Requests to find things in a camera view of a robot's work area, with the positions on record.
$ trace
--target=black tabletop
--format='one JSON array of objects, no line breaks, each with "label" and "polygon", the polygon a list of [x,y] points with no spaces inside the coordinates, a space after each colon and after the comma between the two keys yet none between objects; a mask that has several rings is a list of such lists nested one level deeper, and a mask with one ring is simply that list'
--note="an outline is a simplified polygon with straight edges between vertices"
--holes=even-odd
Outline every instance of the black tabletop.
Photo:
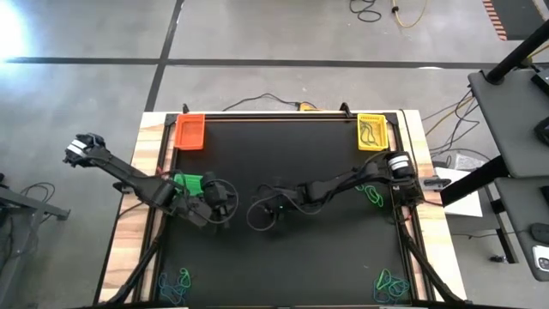
[{"label": "black tabletop", "polygon": [[501,85],[482,73],[469,75],[474,96],[511,176],[549,176],[549,147],[536,139],[534,127],[549,117],[549,96],[530,78],[532,70],[512,71]]},{"label": "black tabletop", "polygon": [[383,269],[406,279],[386,186],[377,186],[382,209],[350,190],[318,215],[286,215],[268,233],[245,221],[259,184],[330,179],[372,155],[357,149],[355,121],[207,122],[204,150],[177,153],[176,168],[215,172],[241,201],[230,228],[215,236],[168,222],[161,271],[174,280],[189,270],[187,305],[372,305]]},{"label": "black tabletop", "polygon": [[534,278],[549,281],[549,272],[535,268],[532,252],[535,245],[548,245],[534,240],[529,232],[533,223],[549,224],[549,204],[540,190],[541,186],[549,185],[549,178],[501,178],[496,179],[495,184]]}]

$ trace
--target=concrete floor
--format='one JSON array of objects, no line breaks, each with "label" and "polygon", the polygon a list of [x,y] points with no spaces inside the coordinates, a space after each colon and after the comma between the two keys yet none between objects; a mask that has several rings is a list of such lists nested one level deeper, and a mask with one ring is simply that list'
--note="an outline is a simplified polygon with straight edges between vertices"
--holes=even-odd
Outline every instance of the concrete floor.
[{"label": "concrete floor", "polygon": [[[157,58],[175,2],[0,0],[0,23],[11,30],[0,28],[0,57]],[[402,1],[402,18],[412,20],[421,4]],[[408,30],[395,25],[389,1],[378,1],[383,18],[373,24],[359,22],[347,6],[345,0],[186,0],[170,57],[496,63],[520,43],[498,39],[481,0],[432,0],[424,20]],[[549,52],[537,59],[549,59]],[[14,190],[54,183],[51,203],[72,209],[68,221],[48,221],[40,229],[39,250],[25,271],[17,307],[91,303],[120,195],[101,171],[63,164],[63,150],[74,134],[91,131],[129,160],[155,69],[0,64],[0,171]],[[193,111],[219,111],[271,92],[326,109],[346,101],[353,109],[418,109],[427,115],[458,101],[474,71],[168,66],[154,110],[178,111],[187,103]],[[287,106],[257,101],[239,109]],[[482,115],[477,110],[471,116],[481,126],[455,145],[497,155]],[[428,136],[429,145],[442,144],[454,123],[440,125]],[[496,237],[455,236],[454,244],[470,300],[545,305],[541,295],[549,293],[549,285],[536,282],[526,263],[487,262],[502,252]]]}]

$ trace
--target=orange tray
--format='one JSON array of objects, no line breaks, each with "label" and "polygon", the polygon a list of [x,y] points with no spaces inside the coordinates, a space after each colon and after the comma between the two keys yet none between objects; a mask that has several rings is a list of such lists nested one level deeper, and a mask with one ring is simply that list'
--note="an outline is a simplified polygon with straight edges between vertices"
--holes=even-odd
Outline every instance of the orange tray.
[{"label": "orange tray", "polygon": [[180,114],[175,126],[175,148],[200,150],[204,148],[204,114]]}]

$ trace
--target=yellow tray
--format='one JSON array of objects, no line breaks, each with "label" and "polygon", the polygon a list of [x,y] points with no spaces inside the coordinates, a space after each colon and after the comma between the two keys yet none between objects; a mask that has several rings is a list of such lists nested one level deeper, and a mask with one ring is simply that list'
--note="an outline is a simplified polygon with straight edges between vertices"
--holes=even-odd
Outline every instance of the yellow tray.
[{"label": "yellow tray", "polygon": [[357,116],[359,150],[381,151],[389,147],[387,122],[384,115],[359,114]]}]

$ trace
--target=wooden frame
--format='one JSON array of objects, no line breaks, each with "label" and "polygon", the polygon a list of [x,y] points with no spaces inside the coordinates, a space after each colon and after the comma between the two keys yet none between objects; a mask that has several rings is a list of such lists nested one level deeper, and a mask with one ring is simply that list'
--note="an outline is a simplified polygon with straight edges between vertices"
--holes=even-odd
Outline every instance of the wooden frame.
[{"label": "wooden frame", "polygon": [[[394,112],[399,121],[402,146],[410,154],[415,154],[415,160],[419,169],[420,177],[430,177],[433,174],[431,156],[425,139],[421,118],[418,111],[370,111],[370,112]],[[154,174],[160,152],[160,144],[164,131],[164,122],[167,113],[173,112],[145,112],[137,136],[136,147],[131,165],[147,174]],[[295,112],[252,112],[288,114]],[[395,133],[389,130],[389,144],[395,148]],[[171,133],[166,151],[164,169],[169,169],[172,158],[173,134]],[[440,203],[440,196],[435,192],[427,192],[425,199]],[[135,196],[124,196],[120,211],[138,203]],[[435,271],[440,275],[449,288],[462,299],[466,299],[465,290],[462,284],[461,273],[455,258],[454,246],[449,234],[448,224],[443,208],[436,205],[423,203],[417,207],[421,236],[423,237],[427,258]],[[111,247],[107,260],[106,272],[103,282],[98,290],[98,301],[109,300],[128,278],[130,272],[137,265],[142,248],[142,240],[147,221],[148,206],[143,205],[126,214],[118,220],[112,238]],[[154,228],[158,228],[160,215],[155,216]],[[408,231],[413,235],[412,223],[407,223]],[[146,299],[150,291],[152,281],[152,261],[145,273],[142,298]],[[412,257],[414,279],[418,288],[419,298],[426,299],[425,283],[421,269]],[[442,300],[437,293],[437,300]]]}]

